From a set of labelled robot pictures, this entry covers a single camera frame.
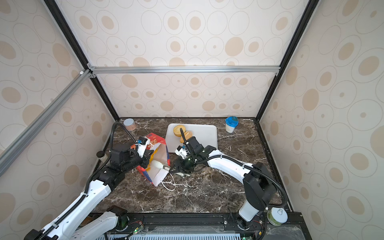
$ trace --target brown marble countertop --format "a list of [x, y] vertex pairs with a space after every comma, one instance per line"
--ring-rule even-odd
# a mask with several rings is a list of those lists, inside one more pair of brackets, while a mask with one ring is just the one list
[[[137, 129], [132, 135], [137, 139], [153, 132], [161, 137], [166, 136], [168, 125], [180, 124], [210, 124], [217, 127], [218, 149], [224, 154], [244, 162], [262, 162], [268, 169], [268, 161], [260, 143], [256, 127], [252, 119], [239, 119], [239, 125], [231, 134], [225, 131], [225, 119], [178, 119], [178, 118], [135, 118]], [[114, 143], [132, 144], [132, 140], [121, 128], [114, 134]], [[170, 154], [171, 163], [177, 158]], [[245, 201], [243, 185], [226, 173], [206, 167], [199, 173], [182, 178], [168, 174], [163, 180], [164, 185], [174, 191], [165, 189], [161, 184], [157, 187], [147, 181], [137, 170], [126, 174], [125, 179], [100, 202], [93, 210], [94, 213], [104, 212], [108, 207], [116, 205], [130, 213], [143, 212], [237, 212]], [[271, 203], [281, 203], [278, 194]]]

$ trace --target cutting board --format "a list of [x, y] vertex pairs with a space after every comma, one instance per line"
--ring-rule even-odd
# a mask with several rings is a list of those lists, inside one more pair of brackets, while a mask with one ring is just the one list
[[176, 137], [175, 134], [173, 134], [173, 129], [177, 125], [183, 125], [187, 131], [192, 131], [193, 136], [196, 137], [196, 140], [202, 144], [203, 147], [210, 145], [217, 148], [217, 128], [215, 125], [171, 123], [168, 125], [166, 135], [168, 152], [175, 152], [177, 147], [183, 146], [180, 142], [180, 137]]

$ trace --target wall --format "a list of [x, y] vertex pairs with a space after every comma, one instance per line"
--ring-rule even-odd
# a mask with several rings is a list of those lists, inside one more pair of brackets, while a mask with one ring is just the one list
[[99, 74], [121, 117], [255, 117], [274, 73]]
[[261, 125], [314, 240], [384, 235], [384, 2], [324, 0]]
[[279, 65], [307, 0], [60, 0], [94, 66]]
[[82, 67], [38, 0], [0, 4], [0, 154]]
[[57, 217], [85, 186], [113, 119], [86, 80], [0, 177], [0, 239]]

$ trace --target bread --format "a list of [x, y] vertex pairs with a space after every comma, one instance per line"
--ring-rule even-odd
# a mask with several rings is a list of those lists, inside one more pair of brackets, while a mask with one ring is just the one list
[[176, 137], [181, 137], [181, 132], [180, 132], [180, 128], [183, 129], [183, 132], [186, 132], [186, 129], [183, 125], [177, 125], [174, 129], [173, 129], [173, 134], [176, 135]]
[[[186, 140], [190, 139], [192, 136], [193, 136], [193, 134], [192, 134], [191, 131], [186, 131], [186, 132], [184, 132], [184, 137], [185, 137]], [[180, 142], [181, 142], [181, 143], [184, 142], [183, 137], [180, 137]]]

